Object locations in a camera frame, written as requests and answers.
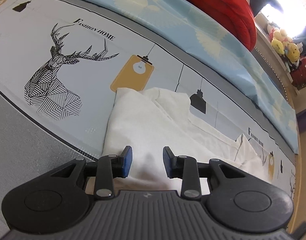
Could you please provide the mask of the white t-shirt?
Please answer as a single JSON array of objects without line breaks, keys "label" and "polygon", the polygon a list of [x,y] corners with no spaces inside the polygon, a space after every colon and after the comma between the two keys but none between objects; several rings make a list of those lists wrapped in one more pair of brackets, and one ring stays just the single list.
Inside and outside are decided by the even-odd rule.
[{"label": "white t-shirt", "polygon": [[118,89],[103,153],[120,154],[126,146],[131,146],[133,160],[128,177],[114,180],[116,190],[180,190],[182,181],[165,172],[165,147],[200,163],[218,158],[257,178],[268,178],[245,135],[230,139],[190,112],[187,94],[167,89]]}]

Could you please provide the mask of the grey mattress cover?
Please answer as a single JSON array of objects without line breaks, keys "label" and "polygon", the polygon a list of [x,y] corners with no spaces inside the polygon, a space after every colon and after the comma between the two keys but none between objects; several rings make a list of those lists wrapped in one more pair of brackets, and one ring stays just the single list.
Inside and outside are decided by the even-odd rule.
[{"label": "grey mattress cover", "polygon": [[8,231],[1,211],[13,188],[81,154],[34,124],[0,95],[0,236]]}]

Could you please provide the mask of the deer print bed mat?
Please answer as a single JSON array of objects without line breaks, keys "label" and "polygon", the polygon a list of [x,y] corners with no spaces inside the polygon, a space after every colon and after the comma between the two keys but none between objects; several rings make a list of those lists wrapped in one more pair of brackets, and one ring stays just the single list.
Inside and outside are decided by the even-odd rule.
[{"label": "deer print bed mat", "polygon": [[244,134],[268,179],[293,195],[294,154],[260,110],[186,53],[66,0],[0,0],[0,92],[49,133],[98,158],[124,72],[132,89],[185,93],[190,111],[235,139]]}]

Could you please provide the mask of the red blanket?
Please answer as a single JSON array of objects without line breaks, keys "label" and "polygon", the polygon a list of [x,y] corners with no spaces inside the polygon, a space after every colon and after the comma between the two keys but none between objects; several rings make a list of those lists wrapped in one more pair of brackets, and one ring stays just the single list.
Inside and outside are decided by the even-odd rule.
[{"label": "red blanket", "polygon": [[186,0],[235,36],[249,51],[256,45],[254,15],[247,0]]}]

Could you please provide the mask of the purple box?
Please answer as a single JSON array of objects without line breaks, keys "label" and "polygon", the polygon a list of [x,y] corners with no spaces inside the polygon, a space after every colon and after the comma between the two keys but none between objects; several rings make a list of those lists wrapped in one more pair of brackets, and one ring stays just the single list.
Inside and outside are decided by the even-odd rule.
[{"label": "purple box", "polygon": [[306,132],[306,109],[297,113],[296,118],[299,127],[299,132]]}]

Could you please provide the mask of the yellow plush toys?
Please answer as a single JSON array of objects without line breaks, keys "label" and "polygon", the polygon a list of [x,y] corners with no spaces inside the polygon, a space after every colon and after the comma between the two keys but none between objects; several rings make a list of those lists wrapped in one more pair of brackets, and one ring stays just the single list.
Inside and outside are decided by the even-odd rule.
[{"label": "yellow plush toys", "polygon": [[300,55],[303,51],[303,44],[295,44],[293,39],[287,35],[284,29],[279,28],[274,22],[267,22],[267,33],[274,51],[282,57],[282,60],[297,68],[300,64]]}]

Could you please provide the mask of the light blue patterned sheet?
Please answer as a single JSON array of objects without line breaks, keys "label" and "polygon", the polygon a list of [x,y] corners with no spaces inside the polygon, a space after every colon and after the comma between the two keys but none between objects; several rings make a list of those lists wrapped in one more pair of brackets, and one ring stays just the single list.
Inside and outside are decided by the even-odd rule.
[{"label": "light blue patterned sheet", "polygon": [[185,0],[84,0],[125,16],[203,62],[252,100],[298,153],[296,114],[253,55]]}]

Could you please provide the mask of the dark red cushion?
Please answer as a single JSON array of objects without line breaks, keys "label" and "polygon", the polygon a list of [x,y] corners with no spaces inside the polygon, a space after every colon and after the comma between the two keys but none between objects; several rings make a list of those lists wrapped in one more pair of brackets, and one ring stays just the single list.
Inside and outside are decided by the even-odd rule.
[{"label": "dark red cushion", "polygon": [[300,58],[300,63],[297,69],[291,73],[293,79],[292,85],[297,89],[306,87],[306,56]]}]

